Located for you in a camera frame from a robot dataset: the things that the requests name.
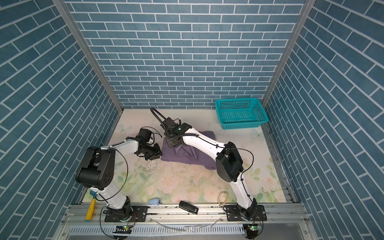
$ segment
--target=yellow handle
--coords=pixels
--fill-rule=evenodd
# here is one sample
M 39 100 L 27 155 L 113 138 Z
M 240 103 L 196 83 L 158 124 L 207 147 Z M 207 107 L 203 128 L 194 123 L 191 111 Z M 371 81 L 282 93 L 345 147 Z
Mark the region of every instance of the yellow handle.
M 91 204 L 89 205 L 87 215 L 85 216 L 85 221 L 88 222 L 92 218 L 93 209 L 95 207 L 96 199 L 92 199 Z

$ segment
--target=folded cloth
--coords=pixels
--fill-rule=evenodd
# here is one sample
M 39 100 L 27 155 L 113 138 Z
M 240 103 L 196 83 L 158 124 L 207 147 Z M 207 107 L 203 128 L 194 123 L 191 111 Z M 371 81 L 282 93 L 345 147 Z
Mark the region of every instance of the folded cloth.
M 201 132 L 203 135 L 216 140 L 216 136 L 212 131 Z M 181 162 L 186 164 L 203 165 L 208 170 L 216 169 L 216 162 L 206 153 L 199 149 L 181 144 L 177 147 L 168 147 L 167 141 L 164 138 L 161 160 L 166 162 Z

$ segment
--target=basket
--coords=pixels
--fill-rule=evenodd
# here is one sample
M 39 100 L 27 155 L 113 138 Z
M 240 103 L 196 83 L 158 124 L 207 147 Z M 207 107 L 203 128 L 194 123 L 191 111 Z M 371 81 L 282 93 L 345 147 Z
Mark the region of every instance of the basket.
M 223 129 L 259 127 L 268 122 L 265 110 L 256 98 L 218 99 L 215 107 Z

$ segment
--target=brick wall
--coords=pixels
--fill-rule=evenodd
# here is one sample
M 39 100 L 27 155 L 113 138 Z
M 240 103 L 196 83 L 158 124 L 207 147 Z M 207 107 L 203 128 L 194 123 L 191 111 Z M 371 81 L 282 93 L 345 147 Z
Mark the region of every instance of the brick wall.
M 319 239 L 384 239 L 384 2 L 317 0 L 267 104 Z
M 66 1 L 125 108 L 262 99 L 305 0 Z
M 51 0 L 0 1 L 0 239 L 53 236 L 116 117 Z

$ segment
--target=table surface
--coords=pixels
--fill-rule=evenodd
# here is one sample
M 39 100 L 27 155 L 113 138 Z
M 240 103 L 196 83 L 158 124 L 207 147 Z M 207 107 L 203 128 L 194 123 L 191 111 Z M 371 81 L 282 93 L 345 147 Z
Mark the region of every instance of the table surface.
M 197 131 L 213 131 L 216 140 L 233 142 L 236 147 L 250 150 L 255 160 L 253 166 L 243 174 L 251 194 L 257 202 L 286 202 L 271 155 L 261 127 L 223 130 L 216 111 L 210 109 L 160 109 L 165 117 L 179 118 Z M 135 137 L 143 126 L 156 128 L 162 135 L 164 130 L 149 109 L 126 109 L 121 115 L 109 144 Z M 155 135 L 155 141 L 162 148 L 163 139 Z M 243 167 L 247 169 L 252 162 L 249 152 L 239 150 Z M 217 203 L 220 192 L 228 193 L 228 202 L 236 202 L 229 183 L 222 180 L 216 170 L 204 166 L 188 165 L 178 162 L 165 162 L 160 159 L 145 161 L 135 154 L 127 154 L 128 180 L 122 192 L 131 202 L 147 203 L 149 199 L 159 198 L 161 202 Z M 114 181 L 120 188 L 125 180 L 127 168 L 124 159 L 116 154 Z M 87 192 L 83 202 L 90 202 Z

